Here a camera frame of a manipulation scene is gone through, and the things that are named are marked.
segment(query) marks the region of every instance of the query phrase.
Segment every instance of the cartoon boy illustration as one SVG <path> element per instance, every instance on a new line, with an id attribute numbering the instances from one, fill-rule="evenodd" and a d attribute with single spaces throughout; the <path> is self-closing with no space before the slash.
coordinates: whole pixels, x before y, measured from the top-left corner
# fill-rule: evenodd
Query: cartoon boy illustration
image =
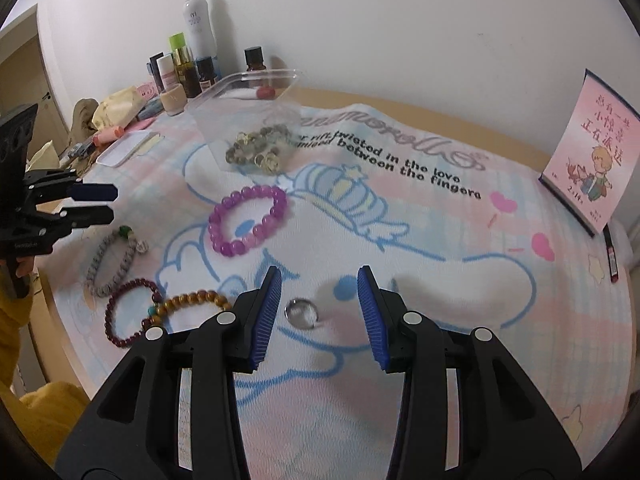
<path id="1" fill-rule="evenodd" d="M 596 146 L 591 153 L 593 160 L 594 173 L 587 174 L 584 166 L 568 165 L 569 178 L 577 184 L 578 180 L 582 182 L 580 191 L 583 192 L 590 202 L 594 202 L 601 196 L 607 196 L 607 187 L 611 189 L 611 183 L 607 180 L 607 171 L 613 165 L 611 155 L 606 148 Z"/>

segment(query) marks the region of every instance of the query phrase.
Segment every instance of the person's hand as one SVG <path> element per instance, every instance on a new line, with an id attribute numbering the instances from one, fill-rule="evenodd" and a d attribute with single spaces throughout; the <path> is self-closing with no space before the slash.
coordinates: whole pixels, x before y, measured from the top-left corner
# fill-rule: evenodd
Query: person's hand
<path id="1" fill-rule="evenodd" d="M 15 269 L 15 275 L 18 276 L 18 278 L 24 278 L 33 272 L 34 256 L 25 256 L 23 258 L 17 258 L 17 260 L 18 268 Z"/>

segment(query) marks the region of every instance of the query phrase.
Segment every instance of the pink book cover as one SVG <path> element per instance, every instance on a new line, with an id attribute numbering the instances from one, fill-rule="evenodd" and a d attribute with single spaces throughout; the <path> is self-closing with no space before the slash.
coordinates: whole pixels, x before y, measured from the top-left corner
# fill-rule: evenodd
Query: pink book cover
<path id="1" fill-rule="evenodd" d="M 629 183 L 640 155 L 638 113 L 587 70 L 562 139 L 543 171 L 595 233 L 600 233 Z"/>

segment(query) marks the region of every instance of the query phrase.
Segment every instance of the bottle cap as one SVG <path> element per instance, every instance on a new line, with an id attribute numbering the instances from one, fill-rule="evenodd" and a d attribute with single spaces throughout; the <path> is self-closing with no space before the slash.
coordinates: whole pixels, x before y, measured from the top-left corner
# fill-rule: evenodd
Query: bottle cap
<path id="1" fill-rule="evenodd" d="M 171 54 L 158 59 L 158 70 L 160 75 L 169 74 L 175 70 L 174 58 Z"/>
<path id="2" fill-rule="evenodd" d="M 171 50 L 177 50 L 178 48 L 187 46 L 187 42 L 184 39 L 184 34 L 180 32 L 169 37 L 169 45 L 171 46 Z"/>
<path id="3" fill-rule="evenodd" d="M 204 76 L 206 79 L 216 78 L 216 71 L 213 68 L 213 59 L 211 56 L 196 59 L 196 68 L 198 69 L 198 74 Z"/>
<path id="4" fill-rule="evenodd" d="M 262 64 L 264 62 L 262 47 L 252 46 L 251 48 L 246 48 L 244 50 L 244 58 L 246 59 L 247 65 Z"/>

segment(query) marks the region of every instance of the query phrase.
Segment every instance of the green bead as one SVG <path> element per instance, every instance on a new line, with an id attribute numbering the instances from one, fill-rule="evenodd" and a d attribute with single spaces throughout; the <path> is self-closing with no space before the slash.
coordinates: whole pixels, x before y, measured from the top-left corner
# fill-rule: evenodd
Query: green bead
<path id="1" fill-rule="evenodd" d="M 133 229 L 128 225 L 121 225 L 118 229 L 118 234 L 120 235 L 120 238 L 124 238 L 126 240 L 127 238 L 129 238 L 129 233 L 132 231 Z"/>

